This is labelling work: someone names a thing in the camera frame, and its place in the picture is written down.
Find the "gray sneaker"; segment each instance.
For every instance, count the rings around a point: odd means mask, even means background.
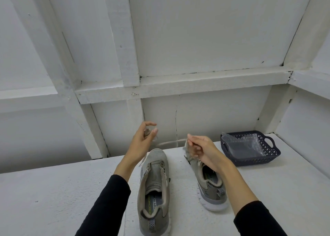
[[[198,181],[197,195],[200,203],[207,210],[219,212],[228,207],[226,188],[218,173],[203,162],[190,156],[187,141],[184,157],[189,162]]]
[[[169,167],[164,151],[151,150],[141,168],[138,195],[140,230],[144,236],[167,236],[170,233],[168,175]]]

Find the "black sleeve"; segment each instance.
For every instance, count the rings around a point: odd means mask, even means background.
[[[261,201],[253,201],[245,205],[236,215],[234,224],[241,234],[245,235],[276,235],[287,234],[269,213]]]
[[[76,236],[118,235],[130,194],[126,180],[119,175],[111,176]]]

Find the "plastic bag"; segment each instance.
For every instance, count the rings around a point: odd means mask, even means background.
[[[222,133],[222,139],[228,146],[228,151],[236,159],[265,156],[257,134],[248,134],[238,139],[227,133]]]

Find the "white wooden beam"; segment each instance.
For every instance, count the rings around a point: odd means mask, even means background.
[[[294,71],[288,82],[330,100],[330,75],[314,70]]]
[[[286,84],[291,72],[286,67],[241,69],[213,73],[196,73],[146,77],[140,86],[90,83],[76,90],[82,104],[115,100],[142,99],[166,95],[197,93],[253,86]]]
[[[296,92],[289,84],[272,86],[255,129],[263,134],[275,132]]]
[[[307,69],[330,30],[330,0],[310,0],[284,60],[291,69]]]
[[[144,121],[143,108],[141,99],[126,100],[129,117],[131,120],[132,134],[138,130],[141,123]]]
[[[0,91],[0,113],[61,106],[53,86]]]
[[[90,105],[81,106],[74,92],[75,64],[49,0],[11,0],[67,112],[76,121],[92,159],[109,152]]]
[[[105,0],[124,86],[140,84],[129,0]]]

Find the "dark blue basket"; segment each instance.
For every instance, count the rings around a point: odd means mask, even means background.
[[[224,154],[227,156],[227,158],[229,158],[234,163],[235,166],[250,166],[250,165],[265,164],[271,162],[273,159],[281,155],[281,151],[275,146],[275,142],[273,138],[265,136],[263,133],[259,131],[254,130],[254,131],[228,133],[228,134],[238,139],[248,134],[257,134],[259,143],[262,147],[262,150],[265,153],[265,156],[237,159],[229,152],[228,145],[223,141],[221,135],[220,138],[221,148]],[[265,139],[269,139],[273,143],[273,147],[268,145]]]

